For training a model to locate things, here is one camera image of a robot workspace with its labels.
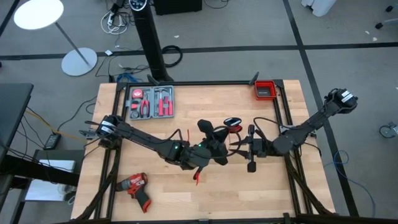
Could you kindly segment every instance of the wooden table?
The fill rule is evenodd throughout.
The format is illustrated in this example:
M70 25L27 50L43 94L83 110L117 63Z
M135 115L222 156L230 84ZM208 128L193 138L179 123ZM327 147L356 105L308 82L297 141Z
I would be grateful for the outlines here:
M308 118L300 82L285 80L284 85L294 124L300 124ZM158 138L170 136L177 128L182 130L186 138L186 129L189 129L190 142L195 144L204 137L197 127L199 119L207 119L218 126L223 124L224 119L234 116L243 120L241 135L244 138L254 117L264 116L276 120L273 103L257 101L253 88L248 85L175 86L174 118L126 121ZM99 87L93 121L100 122L105 115L112 113L115 91L115 84L102 84ZM279 104L284 119L281 100ZM268 139L278 136L277 125L267 121L258 123ZM231 142L235 140L236 136L231 135ZM316 144L314 138L308 138L307 142ZM94 147L96 144L90 145L86 152ZM84 211L98 190L103 159L104 149L99 148L84 160L72 218ZM239 155L231 156L228 160L226 166L211 161L204 168L200 183L196 186L192 180L195 170L181 170L178 166L166 163L155 152L124 140L118 181L145 172L149 178L146 192L152 204L149 211L143 213L137 201L131 199L127 192L116 192L112 221L274 218L281 217L284 212L294 216L282 157L256 159L255 173L246 172L247 161ZM302 162L308 186L333 212L333 202L318 151L312 146L303 145ZM302 211L305 211L298 185L297 188ZM107 201L108 193L105 193L102 217L106 213Z

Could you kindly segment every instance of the cordless drill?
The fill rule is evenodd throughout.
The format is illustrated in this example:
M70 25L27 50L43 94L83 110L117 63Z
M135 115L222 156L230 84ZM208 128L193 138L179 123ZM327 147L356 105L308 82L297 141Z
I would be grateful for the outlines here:
M123 180L120 183L116 184L116 191L120 192L123 190L127 190L127 193L131 195L131 198L138 200L142 211L146 213L151 203L150 198L144 191L147 183L148 177L145 173L134 174L126 180Z

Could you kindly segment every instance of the floor stripe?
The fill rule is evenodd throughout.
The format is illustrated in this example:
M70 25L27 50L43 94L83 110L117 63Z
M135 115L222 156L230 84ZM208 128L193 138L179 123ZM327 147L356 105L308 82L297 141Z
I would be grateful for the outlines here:
M305 50L329 50L329 49L368 49L380 47L398 47L398 42L368 43L368 44L320 44L304 45Z
M296 45L272 45L272 46L237 46L237 47L199 47L181 49L185 54L210 53L210 52L243 52L243 51L263 51L263 50L298 50ZM176 54L178 52L170 50L166 54ZM33 59L56 59L63 58L66 54L34 54L34 55L3 55L0 60L33 60ZM133 56L145 55L143 50L126 50L113 52L113 56ZM97 56L106 57L104 52L97 52Z
M398 42L370 43L370 44L325 44L325 45L303 45L304 50L331 50L331 49L369 49L381 47L398 47ZM182 49L185 54L211 53L211 52L244 52L244 51L268 51L268 50L300 50L296 45L270 45L270 46L235 46L235 47L198 47ZM114 56L144 55L143 50L126 50L113 52ZM0 55L0 60L34 60L34 59L57 59L66 54L32 54L32 55ZM97 56L106 57L104 52L97 52Z
M4 18L4 21L2 22L2 24L0 26L0 37L1 37L2 33L4 32L4 30L6 29L7 24L10 21L13 13L15 12L15 9L17 8L18 4L19 4L19 0L15 0L14 3L12 3L12 6L6 15L6 18Z
M283 1L284 1L284 5L286 8L287 16L289 17L290 25L292 26L295 40L297 42L297 45L298 45L298 48L300 51L301 58L303 60L304 68L307 73L308 80L310 82L310 86L311 86L313 96L315 98L315 102L317 104L318 109L320 109L323 106L323 100L322 100L321 94L319 92L317 81L313 75L312 68L311 68L310 62L308 60L307 53L305 52L305 48L304 48L303 41L300 36L299 28L297 27L296 21L293 16L292 9L290 8L289 0L283 0ZM330 151L331 151L332 155L334 155L336 152L338 152L335 135L333 134L333 130L331 129L329 122L325 122L323 127L326 132L326 138L328 140ZM341 162L341 157L339 154L337 154L336 160L337 160L337 162ZM337 165L337 167L339 168L341 173L346 176L344 166L339 164L339 165ZM344 198L346 200L349 214L351 216L358 217L359 216L358 209L356 208L353 193L349 186L348 180L345 179L344 177L342 177L341 175L338 175L338 177L340 180L341 189L343 190Z

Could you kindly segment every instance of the blue cable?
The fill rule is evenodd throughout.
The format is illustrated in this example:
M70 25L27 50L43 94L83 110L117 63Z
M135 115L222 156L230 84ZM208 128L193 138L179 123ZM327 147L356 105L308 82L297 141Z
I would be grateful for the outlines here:
M346 154L346 156L347 156L347 161L345 161L345 162L336 162L336 156L337 156L337 154L339 154L339 153L341 153L341 152L343 152L343 153ZM342 177L346 178L348 181L350 181L350 182L352 182L352 183L354 183L354 184L360 186L362 189L364 189L364 190L366 191L366 193L368 193L369 197L370 197L371 200L372 200L372 218L374 218L374 216L376 215L376 203L374 203L374 199L373 199L371 193L369 192L369 190L368 190L365 186L363 186L362 184L360 184L360 183L358 183L358 182L356 182L356 181L354 181L354 180L351 180L350 178L348 178L347 176L345 176L344 174L342 174L341 171L337 168L337 164L343 165L343 164L347 164L348 162L349 162L349 155L348 155L348 153L347 153L346 151L344 151L344 150L339 150L339 151L337 151L337 152L335 153L335 155L333 156L333 162L330 162L330 163L324 165L323 168L325 168L326 166L328 166L328 165L330 165L330 164L334 164L334 165L335 165L335 168L336 168L336 170L337 170L337 173L339 173L339 175L341 175Z
M123 78L127 78L131 83L143 82L141 78L134 78L132 75L132 73L122 73L117 77L116 82L120 82Z

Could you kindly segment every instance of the red tray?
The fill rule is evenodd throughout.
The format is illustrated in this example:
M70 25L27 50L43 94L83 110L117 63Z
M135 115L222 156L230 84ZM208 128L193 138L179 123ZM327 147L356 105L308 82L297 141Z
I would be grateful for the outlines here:
M273 100L276 98L274 81L256 80L254 86L257 100Z

